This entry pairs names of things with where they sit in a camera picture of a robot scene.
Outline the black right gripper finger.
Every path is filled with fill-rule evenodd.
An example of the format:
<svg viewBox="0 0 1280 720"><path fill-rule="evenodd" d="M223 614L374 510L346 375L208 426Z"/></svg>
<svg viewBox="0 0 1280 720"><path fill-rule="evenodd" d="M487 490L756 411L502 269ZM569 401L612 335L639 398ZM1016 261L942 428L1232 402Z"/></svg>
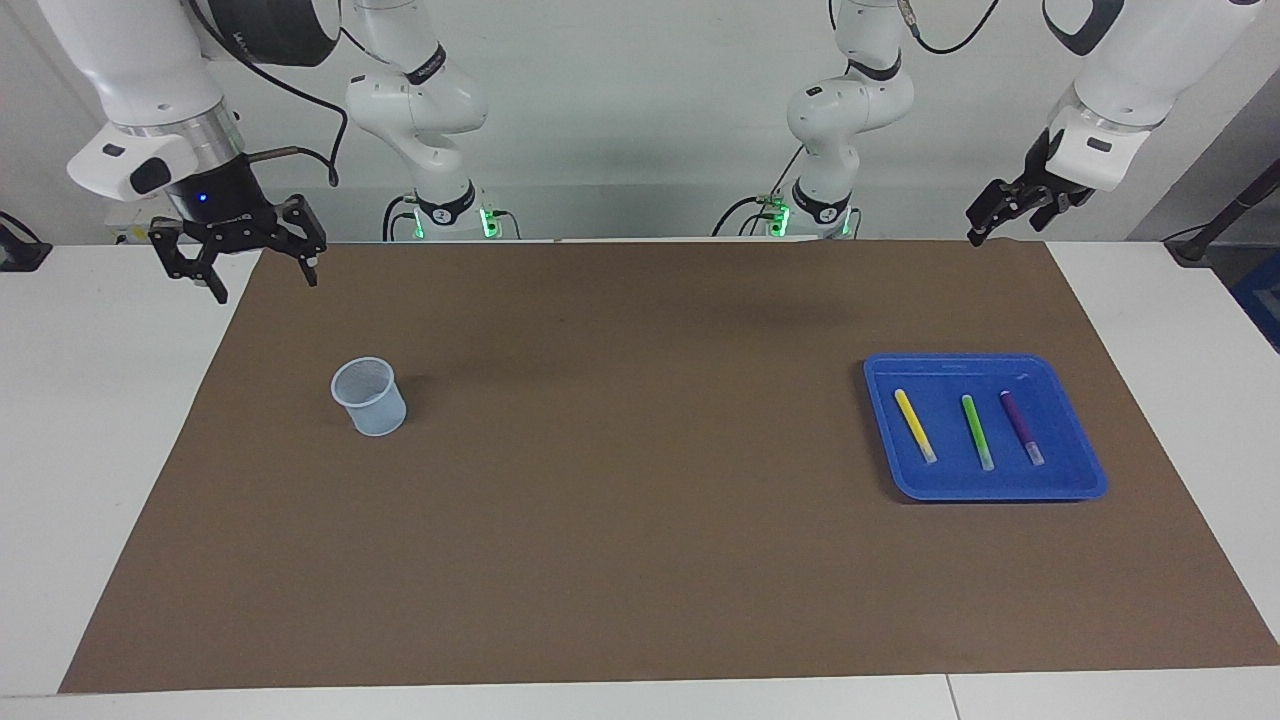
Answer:
<svg viewBox="0 0 1280 720"><path fill-rule="evenodd" d="M229 293L215 261L220 254L219 232L215 225L205 225L175 218L154 218L147 229L150 243L172 279L192 281L210 291L218 304L225 305ZM198 250L193 258L179 250L179 238L193 240Z"/></svg>
<svg viewBox="0 0 1280 720"><path fill-rule="evenodd" d="M293 258L308 287L317 286L319 256L326 251L326 233L310 202L302 193L293 193L273 208L275 224L268 247Z"/></svg>

